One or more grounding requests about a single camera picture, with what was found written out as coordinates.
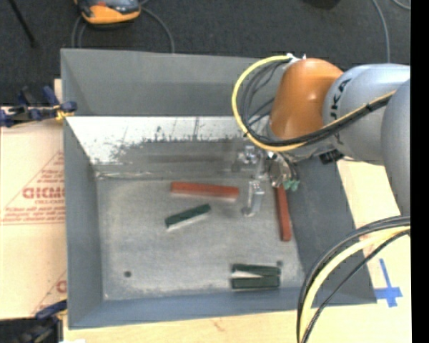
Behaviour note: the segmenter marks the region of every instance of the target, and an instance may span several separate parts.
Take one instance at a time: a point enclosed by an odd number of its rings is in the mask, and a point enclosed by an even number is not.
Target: cardboard sheet
[[[62,125],[0,129],[0,319],[66,298]]]

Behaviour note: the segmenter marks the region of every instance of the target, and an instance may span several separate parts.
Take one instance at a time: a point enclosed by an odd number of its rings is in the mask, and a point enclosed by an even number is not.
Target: yellow cable
[[[234,114],[234,118],[237,121],[239,127],[241,128],[241,130],[243,131],[243,133],[245,133],[248,137],[248,139],[250,139],[250,141],[256,145],[257,147],[267,150],[267,151],[290,151],[293,149],[297,149],[298,147],[304,146],[307,144],[306,141],[303,142],[299,142],[297,144],[291,144],[291,145],[287,145],[287,146],[274,146],[274,145],[268,145],[268,144],[264,144],[263,142],[257,140],[256,138],[254,138],[253,135],[251,135],[251,133],[248,131],[248,128],[245,126],[245,124],[242,121],[242,117],[240,116],[239,112],[238,112],[238,108],[237,108],[237,95],[238,95],[238,91],[240,90],[240,87],[242,86],[243,81],[248,77],[248,75],[250,75],[255,69],[257,69],[258,67],[261,67],[262,65],[265,64],[269,64],[270,62],[274,62],[274,61],[285,61],[285,60],[289,60],[290,58],[288,56],[271,56],[268,57],[266,59],[262,59],[260,61],[255,62],[253,65],[251,65],[250,67],[248,67],[238,78],[237,82],[234,85],[234,89],[232,91],[232,112]],[[373,105],[376,104],[378,101],[383,100],[384,98],[393,95],[396,92],[396,90],[390,91],[389,93],[386,93],[385,95],[382,95],[374,100],[372,100],[369,105]],[[339,119],[337,119],[337,121],[333,121],[329,124],[327,124],[326,126],[322,127],[321,129],[325,129],[328,126],[333,126],[336,123],[341,122],[342,120],[344,120],[346,117],[353,115],[354,113],[356,113],[357,111],[363,110],[364,107],[360,107],[358,109],[355,109],[354,111],[340,117]]]
[[[305,334],[305,331],[308,328],[308,324],[310,323],[310,319],[308,318],[308,315],[311,310],[311,306],[313,303],[313,300],[315,299],[317,291],[320,289],[322,283],[326,280],[326,278],[329,276],[329,274],[337,268],[337,266],[342,263],[345,259],[353,255],[354,253],[360,251],[361,249],[364,249],[368,245],[374,244],[376,242],[385,242],[389,238],[393,237],[394,235],[404,232],[406,230],[409,230],[410,226],[406,227],[394,227],[389,230],[382,230],[373,232],[372,235],[368,239],[364,239],[359,241],[358,243],[352,245],[351,247],[345,249],[343,252],[340,252],[337,256],[334,257],[323,269],[321,269],[318,276],[315,278],[312,286],[308,290],[307,296],[305,297],[303,308],[302,308],[302,318],[300,320],[300,337],[299,341],[302,340],[303,335]]]

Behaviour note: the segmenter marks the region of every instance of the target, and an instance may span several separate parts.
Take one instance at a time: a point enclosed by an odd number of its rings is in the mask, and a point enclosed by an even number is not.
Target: red block
[[[291,218],[287,205],[286,191],[283,186],[275,188],[275,198],[277,202],[278,222],[280,223],[280,238],[284,242],[291,240]]]
[[[189,194],[193,196],[219,197],[230,199],[236,199],[240,192],[237,187],[187,182],[172,182],[170,191],[171,193],[178,194]]]

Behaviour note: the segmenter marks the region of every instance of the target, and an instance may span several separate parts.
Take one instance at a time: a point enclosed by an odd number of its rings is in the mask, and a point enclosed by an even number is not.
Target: black clamp
[[[50,86],[43,88],[43,96],[50,106],[32,107],[30,103],[34,102],[34,98],[29,88],[27,86],[22,88],[17,97],[17,106],[7,110],[0,109],[0,126],[12,127],[26,122],[42,121],[43,119],[62,119],[72,115],[78,109],[77,103],[74,101],[60,103]]]

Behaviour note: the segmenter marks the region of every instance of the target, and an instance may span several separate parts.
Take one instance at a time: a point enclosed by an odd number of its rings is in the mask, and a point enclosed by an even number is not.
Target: orange device
[[[342,73],[322,59],[302,59],[290,65],[281,78],[270,112],[273,134],[292,139],[320,129],[326,94]]]
[[[140,15],[138,0],[74,0],[84,18],[98,27],[128,23]]]

